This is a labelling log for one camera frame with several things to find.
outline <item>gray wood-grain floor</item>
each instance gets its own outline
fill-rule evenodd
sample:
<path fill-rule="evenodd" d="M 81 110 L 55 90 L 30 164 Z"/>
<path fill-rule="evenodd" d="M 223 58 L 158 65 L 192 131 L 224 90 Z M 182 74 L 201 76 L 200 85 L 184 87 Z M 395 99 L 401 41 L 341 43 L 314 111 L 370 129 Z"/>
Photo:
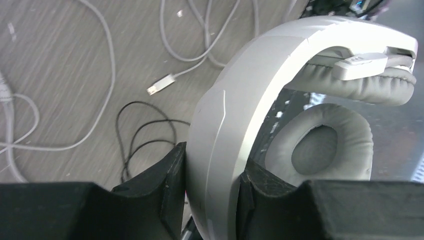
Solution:
<path fill-rule="evenodd" d="M 164 49 L 159 33 L 159 0 L 91 0 L 110 26 L 117 63 L 117 82 L 104 117 L 82 145 L 63 152 L 15 150 L 22 174 L 32 182 L 94 181 L 106 189 L 119 184 L 120 153 L 114 124 L 118 110 L 135 100 L 147 101 L 170 117 L 190 121 L 200 97 L 212 86 L 220 69 L 205 63 L 180 77 L 166 90 L 148 96 L 146 88 L 169 73 L 191 66 L 173 59 Z M 195 1 L 205 9 L 206 0 Z M 261 32 L 281 23 L 283 16 L 296 19 L 301 10 L 287 15 L 291 0 L 259 1 Z M 211 33 L 217 33 L 235 0 L 216 0 Z M 170 44 L 187 57 L 202 52 L 203 33 L 185 0 L 168 0 L 165 11 Z M 212 51 L 227 62 L 253 32 L 250 0 L 242 0 L 222 39 Z M 93 124 L 110 85 L 111 69 L 104 31 L 95 15 L 76 0 L 0 0 L 0 70 L 13 91 L 31 97 L 41 112 L 38 129 L 24 143 L 63 146 L 83 137 Z M 16 102 L 16 136 L 33 124 L 31 109 Z M 0 111 L 0 133 L 5 134 Z M 135 128 L 159 115 L 147 107 L 133 106 L 121 118 L 126 143 Z M 179 141 L 188 128 L 177 126 Z M 171 139 L 168 126 L 148 127 L 138 143 Z M 141 173 L 168 151 L 163 143 L 147 146 L 131 163 L 133 175 Z M 0 182 L 15 182 L 0 155 Z"/>

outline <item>gray ear pad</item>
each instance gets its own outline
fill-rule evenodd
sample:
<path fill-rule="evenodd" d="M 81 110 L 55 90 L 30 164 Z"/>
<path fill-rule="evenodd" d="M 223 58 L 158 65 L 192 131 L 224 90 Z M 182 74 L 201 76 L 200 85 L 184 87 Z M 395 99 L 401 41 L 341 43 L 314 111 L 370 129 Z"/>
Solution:
<path fill-rule="evenodd" d="M 332 66 L 338 61 L 314 56 L 284 88 L 386 106 L 403 105 L 411 99 L 417 79 L 407 70 L 388 67 L 377 76 L 344 81 L 332 77 Z"/>
<path fill-rule="evenodd" d="M 268 148 L 265 168 L 296 187 L 310 179 L 370 180 L 373 145 L 364 117 L 320 104 L 281 129 Z"/>

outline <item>white headset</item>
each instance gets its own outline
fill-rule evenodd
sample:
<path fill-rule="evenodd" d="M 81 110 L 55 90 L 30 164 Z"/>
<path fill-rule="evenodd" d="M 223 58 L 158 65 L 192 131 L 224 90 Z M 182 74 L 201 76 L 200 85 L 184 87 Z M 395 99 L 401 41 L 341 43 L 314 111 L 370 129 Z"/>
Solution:
<path fill-rule="evenodd" d="M 414 91 L 417 50 L 417 40 L 409 35 L 338 16 L 287 22 L 243 47 L 197 104 L 189 130 L 186 190 L 202 238 L 236 239 L 239 176 L 282 88 L 402 105 Z M 333 129 L 336 138 L 327 151 L 333 155 L 324 151 L 318 158 L 333 160 L 309 166 L 301 160 L 314 156 L 296 155 L 295 148 L 308 152 L 317 140 L 306 135 L 321 126 Z M 325 131 L 324 142 L 331 144 L 332 133 Z M 294 186 L 306 179 L 369 180 L 372 155 L 367 121 L 342 106 L 322 104 L 277 134 L 265 165 Z"/>

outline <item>black cable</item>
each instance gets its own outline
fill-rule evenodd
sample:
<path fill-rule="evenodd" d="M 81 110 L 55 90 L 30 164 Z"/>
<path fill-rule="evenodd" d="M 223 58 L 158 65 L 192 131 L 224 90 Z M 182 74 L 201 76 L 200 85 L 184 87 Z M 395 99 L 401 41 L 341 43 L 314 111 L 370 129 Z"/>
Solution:
<path fill-rule="evenodd" d="M 125 148 L 124 148 L 124 143 L 121 137 L 121 133 L 119 130 L 119 119 L 120 116 L 122 114 L 122 112 L 129 106 L 134 105 L 134 104 L 141 104 L 141 105 L 145 105 L 148 106 L 152 109 L 154 109 L 156 112 L 158 112 L 159 114 L 161 114 L 163 116 L 164 119 L 160 119 L 160 120 L 153 120 L 150 122 L 147 122 L 145 124 L 143 124 L 142 126 L 140 126 L 137 131 L 135 132 L 135 134 L 133 135 L 132 139 L 131 139 L 131 144 L 129 145 L 129 151 L 128 151 L 128 155 L 126 156 L 125 154 Z M 125 104 L 118 112 L 117 116 L 116 116 L 116 122 L 115 122 L 115 131 L 116 131 L 116 136 L 118 139 L 118 143 L 119 143 L 119 150 L 120 150 L 120 155 L 121 155 L 121 160 L 122 160 L 122 172 L 121 172 L 121 177 L 120 177 L 120 181 L 121 183 L 124 183 L 126 181 L 128 181 L 129 179 L 132 178 L 131 176 L 131 172 L 129 169 L 129 165 L 130 165 L 130 161 L 131 158 L 134 156 L 134 154 L 140 150 L 141 148 L 143 148 L 144 146 L 148 145 L 148 144 L 152 144 L 152 143 L 169 143 L 171 144 L 173 147 L 176 146 L 177 144 L 177 130 L 174 126 L 173 123 L 182 123 L 185 125 L 190 126 L 190 123 L 187 121 L 183 121 L 183 120 L 177 120 L 177 119 L 170 119 L 168 117 L 168 115 L 166 113 L 164 113 L 160 108 L 158 108 L 157 106 L 148 103 L 148 102 L 144 102 L 144 101 L 132 101 L 129 102 L 127 104 Z M 165 139 L 155 139 L 155 140 L 150 140 L 147 142 L 144 142 L 143 144 L 139 145 L 138 147 L 135 148 L 135 150 L 133 151 L 133 146 L 134 146 L 134 141 L 137 137 L 137 134 L 145 127 L 147 127 L 148 125 L 151 124 L 155 124 L 155 123 L 168 123 L 169 126 L 171 127 L 172 130 L 172 137 L 173 137 L 173 141 L 170 140 L 165 140 Z"/>
<path fill-rule="evenodd" d="M 357 18 L 362 18 L 365 15 L 368 15 L 369 13 L 371 13 L 373 10 L 375 10 L 380 4 L 382 4 L 385 0 L 379 0 L 377 1 L 374 5 L 367 7 L 363 12 L 356 14 Z"/>

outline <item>white cable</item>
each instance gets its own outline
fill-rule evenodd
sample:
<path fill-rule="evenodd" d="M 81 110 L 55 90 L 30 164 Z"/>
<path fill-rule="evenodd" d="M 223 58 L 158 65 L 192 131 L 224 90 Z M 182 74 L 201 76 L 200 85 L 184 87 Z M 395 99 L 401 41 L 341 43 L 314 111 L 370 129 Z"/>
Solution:
<path fill-rule="evenodd" d="M 199 67 L 205 60 L 208 58 L 213 64 L 216 66 L 219 66 L 221 68 L 225 67 L 224 63 L 221 63 L 215 59 L 215 57 L 212 55 L 211 50 L 217 43 L 217 41 L 221 38 L 222 34 L 224 33 L 225 29 L 227 28 L 229 22 L 231 21 L 231 18 L 233 17 L 234 13 L 236 12 L 237 7 L 239 6 L 240 0 L 236 0 L 234 6 L 231 9 L 231 12 L 229 13 L 227 19 L 225 20 L 224 24 L 222 25 L 221 29 L 219 30 L 216 38 L 211 43 L 211 34 L 209 32 L 209 18 L 211 15 L 211 9 L 212 9 L 212 3 L 213 0 L 208 0 L 207 7 L 206 7 L 206 14 L 205 19 L 203 20 L 201 14 L 199 13 L 199 10 L 195 6 L 193 0 L 188 0 L 188 5 L 190 6 L 191 11 L 193 12 L 194 16 L 196 17 L 197 21 L 200 23 L 200 26 L 203 28 L 204 31 L 204 52 L 193 58 L 186 58 L 183 56 L 180 56 L 178 53 L 176 53 L 172 47 L 170 46 L 167 36 L 165 34 L 165 23 L 164 23 L 164 12 L 165 12 L 165 2 L 166 0 L 161 0 L 160 3 L 160 12 L 159 12 L 159 28 L 160 28 L 160 36 L 163 42 L 163 45 L 168 51 L 168 53 L 173 56 L 175 59 L 182 61 L 182 62 L 195 62 L 201 59 L 200 62 L 198 62 L 196 65 L 179 72 L 177 74 L 173 74 L 173 77 L 176 78 L 178 76 L 181 76 L 183 74 L 186 74 L 197 67 Z M 254 36 L 257 37 L 259 35 L 259 6 L 258 6 L 258 0 L 252 0 L 253 3 L 253 17 L 254 17 Z"/>
<path fill-rule="evenodd" d="M 110 87 L 109 90 L 107 92 L 106 98 L 104 99 L 104 103 L 102 105 L 102 107 L 100 108 L 100 111 L 97 115 L 97 118 L 94 121 L 94 124 L 92 125 L 92 127 L 90 128 L 90 130 L 88 131 L 88 133 L 81 138 L 79 141 L 68 145 L 68 146 L 63 146 L 63 147 L 44 147 L 44 146 L 32 146 L 32 145 L 26 145 L 26 144 L 17 144 L 18 142 L 22 141 L 24 138 L 28 137 L 37 127 L 38 122 L 40 120 L 40 114 L 39 111 L 37 109 L 37 107 L 35 106 L 34 102 L 27 96 L 25 95 L 21 95 L 21 94 L 14 94 L 15 97 L 18 98 L 22 98 L 25 101 L 27 101 L 29 103 L 29 105 L 31 106 L 31 108 L 33 109 L 34 112 L 34 117 L 35 117 L 35 121 L 34 121 L 34 126 L 33 128 L 24 136 L 22 136 L 20 139 L 18 139 L 17 141 L 14 142 L 13 138 L 14 138 L 14 118 L 15 118 L 15 113 L 14 113 L 14 107 L 13 107 L 13 103 L 12 102 L 7 102 L 7 101 L 3 101 L 3 108 L 4 111 L 6 113 L 6 122 L 7 122 L 7 131 L 6 131 L 6 142 L 0 142 L 0 146 L 5 147 L 4 149 L 2 149 L 0 151 L 0 153 L 3 153 L 4 151 L 7 151 L 7 161 L 11 167 L 12 170 L 12 174 L 13 176 L 16 178 L 16 180 L 18 180 L 19 182 L 26 182 L 26 179 L 21 175 L 21 173 L 19 172 L 18 168 L 16 167 L 15 164 L 15 159 L 13 156 L 13 148 L 15 149 L 23 149 L 23 150 L 34 150 L 34 151 L 45 151 L 45 152 L 60 152 L 60 151 L 65 151 L 65 150 L 69 150 L 69 149 L 73 149 L 77 146 L 79 146 L 80 144 L 82 144 L 85 140 L 87 140 L 90 135 L 93 133 L 94 129 L 96 128 L 96 126 L 99 123 L 100 118 L 102 117 L 106 106 L 109 103 L 109 100 L 111 98 L 114 86 L 115 86 L 115 81 L 116 81 L 116 63 L 115 63 L 115 53 L 114 53 L 114 47 L 113 47 L 113 42 L 112 42 L 112 35 L 111 35 L 111 31 L 109 29 L 108 24 L 106 23 L 105 18 L 103 17 L 103 15 L 100 13 L 100 11 L 91 3 L 89 3 L 87 0 L 78 0 L 80 3 L 82 3 L 83 5 L 85 5 L 88 9 L 90 9 L 100 20 L 104 32 L 106 34 L 106 39 L 107 39 L 107 44 L 108 44 L 108 48 L 109 48 L 109 55 L 110 55 L 110 66 L 111 66 L 111 78 L 110 78 Z"/>

